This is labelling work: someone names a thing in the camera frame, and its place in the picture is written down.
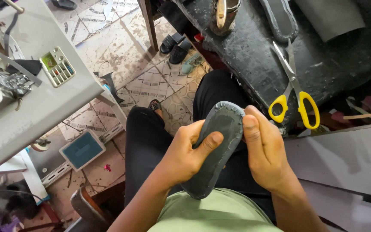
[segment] red shoe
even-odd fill
[[[197,35],[194,35],[194,39],[195,39],[195,41],[201,43],[204,39],[204,36],[201,33],[199,33]]]

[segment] black workbench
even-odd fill
[[[220,37],[209,29],[212,0],[186,0],[184,4],[172,1],[203,33],[205,40],[212,43],[222,61],[268,116],[269,105],[284,92],[288,78],[272,50],[273,35],[260,2],[242,0],[234,30]],[[328,43],[322,42],[298,6],[293,1],[290,3],[299,27],[293,42],[297,76],[302,90],[318,106],[371,79],[371,1],[357,2],[367,27]],[[300,118],[294,91],[288,106],[280,127],[290,128]]]

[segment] tiled floor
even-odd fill
[[[71,12],[55,8],[50,2],[48,6],[86,65],[100,76],[113,72],[118,95],[124,100],[120,103],[124,113],[128,115],[132,107],[147,107],[152,99],[158,99],[169,133],[174,135],[180,126],[192,123],[194,94],[210,67],[203,63],[185,75],[181,72],[183,63],[168,65],[168,56],[150,52],[145,21],[135,0],[76,2],[79,6]],[[164,18],[155,21],[155,30],[159,43],[167,34],[175,33]],[[187,58],[195,52],[191,50]],[[86,128],[100,136],[118,122],[111,108],[95,99],[49,133],[61,130],[71,141]],[[108,142],[106,148],[83,172],[72,171],[48,187],[54,210],[62,219],[79,217],[70,205],[70,197],[80,185],[87,184],[93,195],[125,180],[125,132]],[[111,172],[104,170],[106,164]]]

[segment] black pants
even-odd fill
[[[193,119],[205,119],[211,108],[220,101],[229,101],[241,108],[248,105],[241,94],[243,89],[231,74],[214,70],[201,80],[195,93]],[[126,124],[126,191],[127,205],[141,185],[161,161],[173,137],[164,129],[164,121],[148,108],[135,107],[128,114]],[[275,221],[271,194],[253,179],[247,163],[247,146],[240,142],[221,171],[215,187],[238,191],[257,203]],[[169,194],[182,191],[178,185]]]

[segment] green shirt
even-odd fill
[[[281,232],[250,198],[230,189],[213,189],[202,200],[186,192],[169,196],[149,232]]]

